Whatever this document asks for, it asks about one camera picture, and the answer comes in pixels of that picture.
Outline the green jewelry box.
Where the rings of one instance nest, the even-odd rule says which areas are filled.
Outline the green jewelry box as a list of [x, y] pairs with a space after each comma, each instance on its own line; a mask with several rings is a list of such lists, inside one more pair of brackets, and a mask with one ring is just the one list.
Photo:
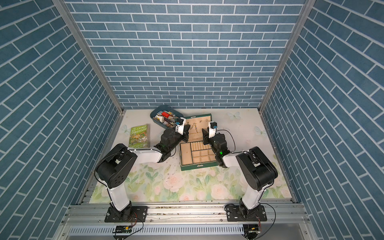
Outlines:
[[209, 127], [211, 114], [185, 117], [190, 125], [189, 141], [180, 143], [181, 171], [196, 170], [217, 166], [215, 154], [211, 146], [203, 144], [202, 129]]

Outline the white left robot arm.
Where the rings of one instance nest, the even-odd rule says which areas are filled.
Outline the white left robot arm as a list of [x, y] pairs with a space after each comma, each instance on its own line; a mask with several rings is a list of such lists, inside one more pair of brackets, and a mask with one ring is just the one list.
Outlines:
[[176, 125], [166, 129], [161, 141], [153, 149], [130, 150], [124, 144], [116, 145], [95, 167], [95, 177], [108, 191], [113, 213], [124, 214], [131, 208], [124, 182], [134, 164], [162, 163], [167, 160], [176, 146], [189, 140], [190, 125]]

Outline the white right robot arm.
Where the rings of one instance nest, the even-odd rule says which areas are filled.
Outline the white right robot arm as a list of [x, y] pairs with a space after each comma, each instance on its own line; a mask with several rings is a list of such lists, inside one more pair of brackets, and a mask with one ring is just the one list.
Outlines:
[[258, 147], [232, 153], [227, 147], [225, 135], [212, 128], [202, 129], [202, 133], [203, 144], [211, 146], [219, 166], [241, 169], [248, 186], [240, 206], [247, 211], [256, 209], [265, 190], [272, 186], [278, 177], [276, 167]]

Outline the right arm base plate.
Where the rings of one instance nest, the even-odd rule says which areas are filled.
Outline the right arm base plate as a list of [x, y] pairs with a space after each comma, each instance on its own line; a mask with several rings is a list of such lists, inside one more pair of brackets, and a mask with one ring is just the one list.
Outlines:
[[245, 206], [237, 206], [228, 204], [224, 207], [227, 214], [228, 222], [266, 222], [267, 215], [265, 207], [258, 205], [252, 210], [248, 210]]

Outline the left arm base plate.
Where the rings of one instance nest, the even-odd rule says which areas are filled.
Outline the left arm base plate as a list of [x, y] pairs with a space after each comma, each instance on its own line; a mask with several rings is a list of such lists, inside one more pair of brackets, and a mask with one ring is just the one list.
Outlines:
[[148, 213], [148, 206], [132, 206], [130, 203], [123, 210], [118, 211], [112, 203], [108, 208], [105, 223], [128, 223], [145, 222]]

